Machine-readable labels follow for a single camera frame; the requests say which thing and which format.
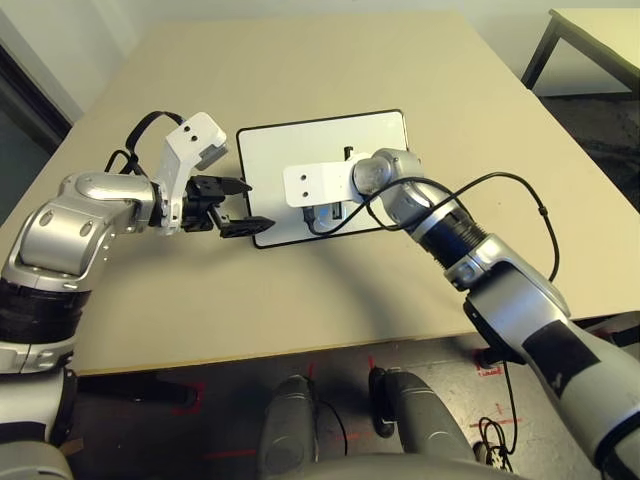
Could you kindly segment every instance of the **white tablet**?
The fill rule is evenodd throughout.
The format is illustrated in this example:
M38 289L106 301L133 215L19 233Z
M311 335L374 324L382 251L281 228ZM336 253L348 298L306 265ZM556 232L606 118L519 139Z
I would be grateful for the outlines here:
M236 139L244 179L253 188L247 194L249 214L276 222L267 231L254 236L258 248L325 238L309 232L300 208L287 205L283 182L286 167L343 162L345 147L370 154L380 148L408 149L404 116L400 110L243 128ZM316 207L316 228L320 231L333 228L357 206L355 202L341 202L339 214L336 214L335 206ZM372 208L384 223L392 223L380 200L375 200ZM363 210L332 236L378 228L375 220Z

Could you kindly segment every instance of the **wall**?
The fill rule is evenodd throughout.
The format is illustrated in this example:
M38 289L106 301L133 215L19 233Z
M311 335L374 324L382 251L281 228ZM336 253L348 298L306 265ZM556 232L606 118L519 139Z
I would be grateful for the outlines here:
M145 33L161 21L457 9L520 77L550 8L603 4L639 7L640 0L0 0L0 41L75 121ZM535 90L557 95L625 88L561 42Z

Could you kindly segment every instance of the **black cable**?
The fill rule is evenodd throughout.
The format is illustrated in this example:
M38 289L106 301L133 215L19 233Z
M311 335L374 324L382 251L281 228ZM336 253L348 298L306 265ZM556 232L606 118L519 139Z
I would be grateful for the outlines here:
M113 167L113 163L115 162L116 158L118 158L118 155L122 155L124 158L126 158L127 163L131 161L131 157L127 152L125 152L122 149L115 150L109 157L109 160L107 160L107 166L104 167L104 171L106 173L109 173L109 171L111 170L111 167Z
M351 220L353 220L353 218L358 213L360 213L362 211L362 209L366 208L367 205L371 204L371 202L373 202L382 193L386 192L390 188L395 187L397 185L402 185L404 183L411 183L411 182L413 182L413 183L422 183L422 184L425 184L425 185L431 185L431 186L435 186L435 187L438 187L438 188L442 188L442 185L440 185L435 180L429 180L428 178L424 178L424 177L399 178L398 180L394 180L393 182L388 183L387 185L385 185L381 189L375 191L373 194L371 194L370 196L366 197L364 199L364 201L360 205L358 205L358 207L351 213L351 215L349 215L347 218L345 218L338 225L336 225L335 227L333 227L333 228L331 228L331 229L329 229L327 231L319 232L313 226L313 222L315 221L315 214L313 213L313 207L303 207L302 208L302 211L303 211L303 213L305 215L304 221L307 224L307 226L309 227L309 231L314 235L317 235L319 237L326 237L328 235L333 235L338 230L342 229L347 223L349 223ZM386 230L389 230L389 231L400 230L399 228L388 227L386 225L383 228L385 228Z
M560 268L560 248L558 246L558 239L556 238L556 234L555 234L555 231L553 229L553 225L551 225L551 220L549 220L549 211L544 206L544 203L542 203L542 199L540 198L538 193L535 191L535 189L531 186L531 184L529 184L529 182L527 182L524 178L522 178L522 177L520 177L518 175L515 175L513 173L493 172L493 173L488 173L486 175L483 175L482 177L476 178L475 180L467 183L465 186L459 188L455 192L450 193L444 200L442 200L441 202L439 202L436 205L434 205L433 207L431 207L425 214L420 216L418 219L411 220L408 223L403 223L403 224L399 224L399 225L396 225L396 226L386 226L386 225L383 225L382 222L375 215L372 215L372 216L376 220L378 225L382 226L382 228L384 228L385 230L388 230L388 231L403 230L403 229L405 229L405 228L407 228L407 227L409 227L411 225L415 225L415 224L418 224L420 222L423 222L430 215L432 215L436 210L438 210L439 208L443 207L444 205L446 205L447 203L449 203L452 200L457 200L457 198L460 195L462 195L464 192L466 192L470 188L473 188L476 185L478 185L478 184L480 184L482 182L485 182L485 181L487 181L487 180L489 180L491 178L495 178L495 177L504 177L504 178L509 178L511 180L517 181L518 183L520 183L521 185L523 185L527 189L529 194L533 197L534 201L536 202L536 204L538 206L538 213L540 213L540 215L542 216L544 224L547 227L547 231L549 233L549 238L551 239L551 245L553 247L553 269L551 270L551 274L549 275L549 281L552 282L556 278L556 275L558 274L558 269ZM396 185L400 185L400 184L403 184L403 183L409 183L409 182L424 183L424 184L427 184L427 185L432 185L432 186L437 186L438 188L442 188L442 186L438 182L435 182L435 181L432 181L432 180L428 180L428 179L425 179L425 178L421 178L421 177L401 178L401 179L398 179L398 180L395 180L395 181L389 183L388 185L384 186L380 190L374 192L371 196L367 197L365 199L365 201L362 204L360 204L358 206L358 208L356 208L351 215L349 215L339 225L337 225L336 227L334 227L334 228L332 228L330 230L327 230L325 232L318 232L315 229L315 227L313 226L313 222L315 221L315 213L313 212L313 207L304 207L302 209L303 210L303 214L304 214L305 223L307 224L307 226L309 228L309 231L314 235L318 235L318 236L332 235L333 233L337 232L342 227L344 227L347 223L349 223L358 213L360 213L360 211L363 208L367 208L367 211L371 215L373 210L371 210L369 205L380 194L382 194L383 192L385 192L386 190L388 190L391 187L394 187Z
M516 414L516 404L513 399L513 389L511 387L511 378L509 377L507 362L503 361L502 366L504 368L504 377L507 382L507 390L509 391L511 413L513 414L513 443L511 444L511 448L507 448L506 436L502 429L502 425L495 420L492 420L489 417L482 417L478 421L478 429L480 430L480 438L482 439L482 444L487 451L487 455L493 455L493 453L496 452L502 461L500 469L513 472L513 467L509 461L509 455L513 455L516 451L516 443L518 442L518 417ZM496 437L498 438L497 445L491 445L489 442L489 428L493 428L495 431Z
M127 159L127 163L125 164L124 167L122 167L122 169L118 173L129 174L133 172L136 175L143 175L147 177L148 175L142 169L142 167L138 162L139 159L138 159L138 154L136 153L136 144L138 143L138 140L140 140L140 137L142 136L142 134L149 127L149 125L151 125L154 122L154 120L162 116L169 117L178 125L184 122L184 119L180 115L173 112L165 112L165 111L157 110L157 111L146 114L144 117L142 117L142 119L138 122L138 124L135 127L133 127L133 130L131 130L131 133L129 133L129 135L127 136L127 139L125 140L125 148L127 149L127 151L124 151L122 149L115 150L109 157L109 160L107 161L107 165L104 171L108 173L113 167L113 163L115 159L118 157L118 155L122 155Z
M342 423L342 419L340 415L338 415L338 411L331 405L329 402L324 400L319 400L319 402L327 407L333 412L333 415L336 417L338 424L340 425L340 430L342 430L342 438L344 440L344 456L346 457L349 454L349 439L347 438L347 430L344 428L344 423Z

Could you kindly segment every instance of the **table leg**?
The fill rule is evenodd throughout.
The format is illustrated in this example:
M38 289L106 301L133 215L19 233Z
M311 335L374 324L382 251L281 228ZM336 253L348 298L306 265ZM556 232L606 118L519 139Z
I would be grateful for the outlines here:
M536 48L533 57L531 57L527 69L524 71L524 75L522 75L522 83L524 83L524 86L529 90L531 90L538 81L538 77L540 77L542 69L547 64L553 49L556 48L559 38L557 22L552 18L549 25L547 25L544 35L542 35L540 39L538 48Z

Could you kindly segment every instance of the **beige table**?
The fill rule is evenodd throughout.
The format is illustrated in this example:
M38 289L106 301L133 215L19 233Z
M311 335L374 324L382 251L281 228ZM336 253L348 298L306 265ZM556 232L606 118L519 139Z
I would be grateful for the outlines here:
M493 170L527 178L556 226L556 280L574 317L640 309L636 212L455 13L171 24L132 54L0 230L8 252L64 175L103 168L147 112L255 125L400 108L426 173L455 188ZM170 121L139 144L153 172ZM237 149L208 170L239 175ZM547 273L534 203L495 180L465 197ZM244 205L231 205L236 214ZM464 295L409 236L377 232L268 250L216 233L121 237L80 324L80 373L196 364L473 330Z
M557 8L522 83L533 88L559 39L640 95L640 8Z

